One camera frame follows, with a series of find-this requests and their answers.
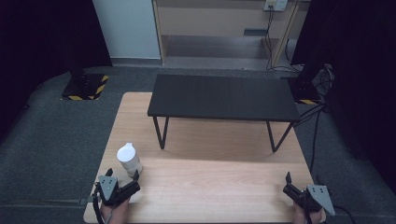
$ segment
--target hand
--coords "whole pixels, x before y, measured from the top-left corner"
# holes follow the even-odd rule
[[[125,202],[121,203],[118,207],[112,208],[110,206],[105,206],[101,205],[100,207],[100,212],[102,214],[102,218],[104,221],[107,220],[108,216],[110,216],[111,213],[111,218],[109,220],[109,224],[124,224],[126,223],[126,219],[128,217],[128,206],[129,206],[129,200],[131,198],[128,198],[125,200]]]
[[[297,203],[293,202],[294,207],[294,216],[293,216],[293,224],[305,224],[305,212],[302,207],[300,207]],[[318,224],[322,219],[322,209],[318,212],[310,213],[312,224]]]

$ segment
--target electrical outlet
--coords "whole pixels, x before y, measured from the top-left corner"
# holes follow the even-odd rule
[[[277,0],[275,5],[275,11],[284,11],[287,4],[288,0]]]
[[[277,2],[277,0],[266,0],[264,7],[262,7],[262,10],[269,11],[270,7],[272,7],[272,10],[274,10],[276,7],[276,2]]]

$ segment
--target wall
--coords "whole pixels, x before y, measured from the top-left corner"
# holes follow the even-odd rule
[[[161,59],[150,0],[93,0],[112,59]]]

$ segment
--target cable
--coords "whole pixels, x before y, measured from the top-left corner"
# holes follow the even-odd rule
[[[314,112],[314,113],[312,113],[312,114],[306,116],[305,118],[303,118],[303,116],[304,116],[305,114],[311,112],[312,110],[314,110],[314,109],[316,109],[316,108],[318,108],[318,107],[320,107],[320,106],[325,106],[325,105],[326,105],[326,104],[316,105],[316,106],[310,108],[309,110],[305,111],[302,115],[300,115],[300,117],[302,118],[301,121],[298,122],[297,124],[295,124],[293,127],[296,128],[296,127],[298,127],[299,125],[301,125],[301,124],[303,124],[303,123],[309,121],[309,120],[312,118],[313,115],[315,115],[316,113],[318,113],[318,111],[316,111],[316,112]]]
[[[312,219],[311,216],[309,215],[309,209],[308,209],[308,201],[305,201],[304,203],[304,214],[305,214],[305,220],[306,224],[312,224]]]
[[[348,214],[348,216],[350,217],[350,220],[352,221],[352,223],[353,223],[353,224],[356,224],[356,221],[355,221],[355,219],[353,218],[352,214],[351,214],[348,210],[346,210],[344,207],[341,207],[341,206],[338,206],[338,205],[334,205],[333,207],[334,207],[334,208],[337,208],[337,209],[340,209],[340,210],[343,210],[345,213]]]
[[[313,144],[312,144],[312,158],[311,158],[311,165],[309,166],[309,173],[312,174],[312,170],[314,169],[314,161],[315,161],[315,151],[316,151],[316,147],[315,144],[317,142],[317,133],[318,133],[318,122],[319,122],[319,116],[320,116],[320,112],[323,110],[324,107],[322,107],[319,112],[318,112],[318,116],[317,116],[317,121],[315,122],[315,130],[314,130],[314,140],[313,140]]]
[[[95,211],[96,220],[98,221],[99,224],[105,224],[104,221],[102,220],[102,215],[100,213],[98,195],[97,193],[94,193],[92,196],[93,196],[92,205],[93,205],[93,211]]]
[[[35,91],[41,89],[44,86],[44,82],[40,83],[37,87],[35,87]]]
[[[295,67],[291,64],[291,59],[290,59],[290,57],[289,57],[289,51],[288,51],[288,48],[289,48],[289,41],[290,41],[290,39],[288,39],[288,41],[286,42],[286,46],[285,46],[286,60],[288,60],[288,63],[289,63],[290,67],[291,67],[293,70],[295,70],[296,72],[301,73],[301,70],[295,68]]]
[[[319,95],[325,96],[332,88],[332,83],[334,82],[335,76],[332,73],[332,69],[329,67],[329,65],[325,65],[319,75],[320,82],[315,86],[315,88],[317,89]]]
[[[294,67],[290,68],[290,67],[286,67],[286,66],[273,66],[272,62],[272,43],[271,43],[271,38],[270,38],[270,28],[271,28],[271,24],[272,21],[274,19],[274,7],[273,6],[269,6],[270,9],[270,16],[268,19],[268,25],[267,25],[267,35],[264,37],[265,40],[265,44],[267,45],[267,48],[269,50],[269,57],[268,57],[268,62],[267,65],[265,66],[266,70],[273,70],[273,71],[282,71],[282,72],[292,72],[292,73],[300,73],[300,71],[296,70]],[[289,69],[289,70],[276,70],[277,68],[285,68],[285,69]]]

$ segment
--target hazard tape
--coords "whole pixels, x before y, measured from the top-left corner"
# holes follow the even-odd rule
[[[319,105],[321,103],[320,100],[298,100],[296,101],[297,104],[301,105]]]
[[[99,99],[99,96],[101,95],[103,89],[105,88],[105,85],[107,83],[108,76],[103,76],[100,86],[96,90],[95,95],[90,95],[90,96],[80,96],[80,95],[69,95],[62,97],[63,100],[73,100],[73,101],[80,101],[80,100],[97,100]]]

